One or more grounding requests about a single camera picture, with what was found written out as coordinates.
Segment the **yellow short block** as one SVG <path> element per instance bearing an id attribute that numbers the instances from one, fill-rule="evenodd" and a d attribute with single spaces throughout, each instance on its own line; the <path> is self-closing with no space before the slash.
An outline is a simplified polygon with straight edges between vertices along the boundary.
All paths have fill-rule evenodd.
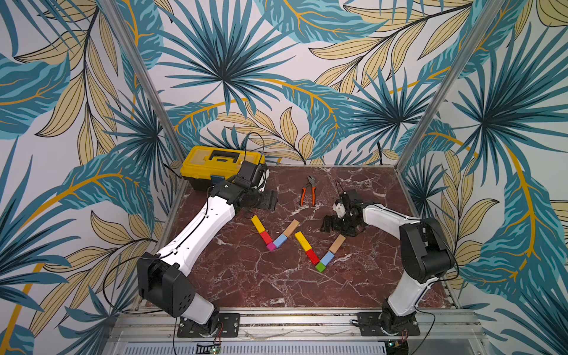
<path id="1" fill-rule="evenodd" d="M 251 218 L 251 222 L 253 223 L 255 229 L 257 229 L 259 234 L 262 234 L 263 232 L 265 232 L 266 228 L 263 226 L 263 224 L 261 223 L 259 217 L 257 217 L 257 215 L 254 215 Z"/>

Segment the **light blue block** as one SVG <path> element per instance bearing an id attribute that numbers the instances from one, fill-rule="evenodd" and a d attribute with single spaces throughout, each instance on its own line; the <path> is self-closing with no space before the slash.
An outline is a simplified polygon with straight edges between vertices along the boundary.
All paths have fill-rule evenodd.
<path id="1" fill-rule="evenodd" d="M 284 234 L 280 235 L 276 240 L 274 240 L 273 244 L 275 245 L 275 248 L 280 248 L 286 241 L 288 240 L 288 237 Z"/>
<path id="2" fill-rule="evenodd" d="M 334 259 L 335 254 L 332 251 L 328 251 L 324 257 L 320 260 L 320 263 L 324 266 L 328 266 L 328 264 Z"/>

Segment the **yellow long block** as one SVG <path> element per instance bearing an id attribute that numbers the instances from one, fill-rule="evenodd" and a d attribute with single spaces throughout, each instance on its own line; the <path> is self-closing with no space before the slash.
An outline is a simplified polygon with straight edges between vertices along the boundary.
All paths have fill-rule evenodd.
<path id="1" fill-rule="evenodd" d="M 308 252 L 309 250 L 312 250 L 312 246 L 309 243 L 309 241 L 307 241 L 305 235 L 302 232 L 296 232 L 294 234 L 294 236 L 296 237 L 297 241 L 300 243 L 302 249 L 305 252 Z"/>

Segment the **red block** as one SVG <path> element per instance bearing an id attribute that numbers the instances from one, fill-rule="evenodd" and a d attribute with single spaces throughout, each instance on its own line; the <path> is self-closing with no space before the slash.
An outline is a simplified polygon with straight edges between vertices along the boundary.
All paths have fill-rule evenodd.
<path id="1" fill-rule="evenodd" d="M 306 255 L 314 266 L 316 266 L 320 262 L 319 257 L 316 255 L 313 249 L 307 250 Z"/>
<path id="2" fill-rule="evenodd" d="M 260 233 L 261 238 L 265 242 L 266 245 L 273 243 L 273 240 L 267 231 L 262 231 Z"/>

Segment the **natural wood long block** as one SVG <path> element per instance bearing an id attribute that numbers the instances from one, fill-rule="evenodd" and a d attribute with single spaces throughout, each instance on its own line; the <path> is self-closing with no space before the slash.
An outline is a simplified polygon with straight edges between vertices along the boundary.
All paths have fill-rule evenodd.
<path id="1" fill-rule="evenodd" d="M 337 254 L 338 250 L 344 244 L 345 241 L 346 237 L 344 237 L 343 235 L 338 235 L 335 241 L 329 247 L 328 251 L 330 251 L 332 254 Z"/>

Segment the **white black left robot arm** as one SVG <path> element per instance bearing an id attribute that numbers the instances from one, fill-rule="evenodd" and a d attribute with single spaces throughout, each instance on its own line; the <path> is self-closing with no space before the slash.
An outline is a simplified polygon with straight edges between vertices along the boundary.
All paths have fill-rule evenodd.
<path id="1" fill-rule="evenodd" d="M 217 233 L 243 208 L 273 211 L 275 190 L 266 192 L 269 168 L 244 161 L 236 175 L 207 193 L 204 207 L 191 222 L 156 254 L 137 260 L 139 295 L 171 317 L 192 321 L 204 334 L 218 327 L 219 310 L 199 295 L 188 279 L 198 257 Z"/>

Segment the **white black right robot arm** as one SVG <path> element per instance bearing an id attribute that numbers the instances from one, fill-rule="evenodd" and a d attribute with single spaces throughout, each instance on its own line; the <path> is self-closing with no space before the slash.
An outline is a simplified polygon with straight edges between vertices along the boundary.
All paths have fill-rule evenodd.
<path id="1" fill-rule="evenodd" d="M 381 331 L 412 334 L 417 306 L 433 284 L 456 267 L 456 258 L 434 218 L 420 219 L 374 202 L 363 201 L 354 190 L 343 192 L 333 205 L 334 214 L 325 216 L 321 230 L 356 237 L 366 227 L 376 227 L 400 242 L 404 272 L 395 291 L 382 305 L 377 321 Z"/>

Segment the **yellow black toolbox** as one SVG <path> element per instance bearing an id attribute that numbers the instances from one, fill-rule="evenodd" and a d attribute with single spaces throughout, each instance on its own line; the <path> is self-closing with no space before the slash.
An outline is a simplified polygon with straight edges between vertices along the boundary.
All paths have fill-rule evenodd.
<path id="1" fill-rule="evenodd" d="M 180 174 L 195 191 L 205 192 L 210 186 L 236 175 L 244 161 L 264 164 L 266 157 L 260 152 L 194 146 L 183 162 Z"/>

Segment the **orange groove joint pliers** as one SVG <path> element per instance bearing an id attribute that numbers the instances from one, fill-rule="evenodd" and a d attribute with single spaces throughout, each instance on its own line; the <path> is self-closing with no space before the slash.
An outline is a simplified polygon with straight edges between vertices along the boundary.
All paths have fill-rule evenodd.
<path id="1" fill-rule="evenodd" d="M 303 206 L 306 202 L 306 196 L 310 193 L 311 195 L 311 203 L 312 206 L 316 205 L 317 197 L 316 197 L 316 179 L 308 175 L 307 176 L 307 183 L 302 189 L 302 194 L 300 196 L 300 205 Z"/>

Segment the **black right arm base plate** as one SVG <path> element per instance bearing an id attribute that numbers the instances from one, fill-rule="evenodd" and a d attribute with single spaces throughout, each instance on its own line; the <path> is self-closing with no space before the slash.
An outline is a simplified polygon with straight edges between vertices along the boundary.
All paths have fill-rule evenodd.
<path id="1" fill-rule="evenodd" d="M 359 312 L 356 326 L 363 337 L 419 336 L 421 334 L 416 313 L 407 316 L 392 316 L 382 312 Z"/>

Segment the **silver left corner post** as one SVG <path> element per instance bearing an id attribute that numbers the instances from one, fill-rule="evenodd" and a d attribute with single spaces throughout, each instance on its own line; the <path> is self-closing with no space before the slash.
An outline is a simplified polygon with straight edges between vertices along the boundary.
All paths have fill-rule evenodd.
<path id="1" fill-rule="evenodd" d="M 116 4 L 116 1 L 102 0 L 99 2 L 103 12 L 105 13 L 107 20 L 111 29 L 114 31 L 119 44 L 122 46 L 126 57 L 128 58 L 130 64 L 133 67 L 133 72 L 137 75 L 141 88 L 146 94 L 146 98 L 149 100 L 154 109 L 158 121 L 164 129 L 166 136 L 168 137 L 174 154 L 179 161 L 183 161 L 186 158 L 186 152 L 181 146 L 178 137 L 175 135 L 174 127 L 170 121 L 170 117 L 158 95 L 155 86 L 152 83 L 148 70 L 146 69 L 145 63 L 135 45 L 135 40 L 131 37 L 128 26 L 121 15 L 120 10 Z"/>

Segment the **silver aluminium corner post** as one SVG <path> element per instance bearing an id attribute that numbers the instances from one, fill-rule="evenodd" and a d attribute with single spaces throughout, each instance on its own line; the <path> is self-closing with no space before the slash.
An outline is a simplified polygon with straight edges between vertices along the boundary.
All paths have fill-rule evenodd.
<path id="1" fill-rule="evenodd" d="M 471 34 L 465 39 L 463 48 L 457 53 L 453 65 L 449 68 L 448 74 L 442 80 L 435 96 L 433 96 L 433 99 L 428 105 L 421 121 L 416 125 L 413 135 L 408 140 L 405 150 L 395 165 L 394 168 L 397 174 L 402 174 L 407 167 L 411 156 L 417 149 L 422 136 L 433 121 L 433 118 L 448 94 L 449 89 L 458 79 L 467 62 L 469 62 L 470 58 L 476 52 L 476 48 L 481 43 L 486 31 L 489 29 L 493 19 L 498 15 L 503 4 L 504 0 L 489 1 L 487 5 L 483 7 L 479 20 L 472 26 Z"/>

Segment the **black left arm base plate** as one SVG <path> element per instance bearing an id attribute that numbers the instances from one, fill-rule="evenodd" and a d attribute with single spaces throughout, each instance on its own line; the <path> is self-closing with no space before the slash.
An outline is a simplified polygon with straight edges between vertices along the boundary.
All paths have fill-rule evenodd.
<path id="1" fill-rule="evenodd" d="M 177 330 L 180 338 L 206 338 L 220 337 L 236 338 L 241 323 L 239 313 L 214 313 L 212 318 L 205 324 L 199 324 L 189 318 L 182 317 Z"/>

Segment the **aluminium front rail frame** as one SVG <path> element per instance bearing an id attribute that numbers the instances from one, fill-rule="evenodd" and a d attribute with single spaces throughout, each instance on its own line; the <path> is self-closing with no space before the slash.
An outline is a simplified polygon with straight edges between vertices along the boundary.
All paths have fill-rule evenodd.
<path id="1" fill-rule="evenodd" d="M 390 336 L 365 327 L 376 309 L 223 308 L 222 335 L 202 337 L 167 314 L 122 316 L 104 354 L 490 354 L 476 314 L 423 309 L 419 334 Z"/>

